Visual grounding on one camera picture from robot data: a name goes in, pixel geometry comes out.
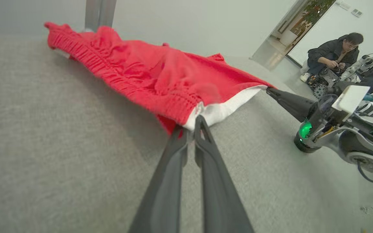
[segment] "wall switch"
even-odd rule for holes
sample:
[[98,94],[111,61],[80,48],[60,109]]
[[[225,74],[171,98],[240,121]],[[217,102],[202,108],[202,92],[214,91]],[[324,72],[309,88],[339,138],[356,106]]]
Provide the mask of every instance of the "wall switch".
[[360,12],[358,9],[354,9],[352,11],[352,14],[355,15],[356,17],[361,17],[361,15],[363,15],[363,13]]
[[339,6],[345,10],[349,10],[351,8],[351,6],[348,3],[344,3],[344,2],[341,2]]

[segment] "potted plant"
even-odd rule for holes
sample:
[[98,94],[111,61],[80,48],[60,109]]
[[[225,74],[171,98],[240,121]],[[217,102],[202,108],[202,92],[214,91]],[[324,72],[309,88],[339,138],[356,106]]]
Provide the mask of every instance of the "potted plant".
[[305,31],[309,26],[315,25],[324,13],[332,6],[336,0],[311,0],[303,9],[305,13],[292,29],[284,31],[280,42],[284,45],[291,44],[302,31]]

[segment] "black hair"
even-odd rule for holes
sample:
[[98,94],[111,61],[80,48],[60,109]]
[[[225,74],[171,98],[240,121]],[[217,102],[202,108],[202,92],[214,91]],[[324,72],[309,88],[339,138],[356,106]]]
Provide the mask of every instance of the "black hair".
[[351,34],[347,35],[345,39],[352,44],[361,44],[364,41],[364,36],[362,34],[352,32]]

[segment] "gray carpet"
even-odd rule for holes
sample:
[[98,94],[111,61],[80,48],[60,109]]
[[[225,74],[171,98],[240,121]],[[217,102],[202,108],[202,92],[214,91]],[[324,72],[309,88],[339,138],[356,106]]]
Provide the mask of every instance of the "gray carpet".
[[[227,62],[286,90],[252,61]],[[298,126],[263,92],[211,127],[254,229],[359,232],[355,166],[329,149],[299,152]],[[0,36],[0,233],[126,232],[167,139],[44,39]],[[202,232],[192,154],[182,191],[181,232]]]

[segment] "white wall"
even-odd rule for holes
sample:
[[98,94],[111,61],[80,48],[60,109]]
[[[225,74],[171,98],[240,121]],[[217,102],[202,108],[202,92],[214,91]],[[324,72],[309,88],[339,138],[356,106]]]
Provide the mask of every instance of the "white wall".
[[[345,0],[345,2],[351,5],[351,9],[346,11],[334,4],[288,55],[303,64],[308,58],[309,49],[317,48],[326,41],[335,40],[351,32],[358,32],[364,36],[364,42],[359,46],[359,57],[373,53],[373,1]],[[353,9],[358,9],[364,14],[357,18],[351,14]]]
[[86,0],[0,0],[0,33],[46,35],[45,21],[84,29]]
[[118,0],[113,28],[123,39],[210,55],[251,56],[296,0]]

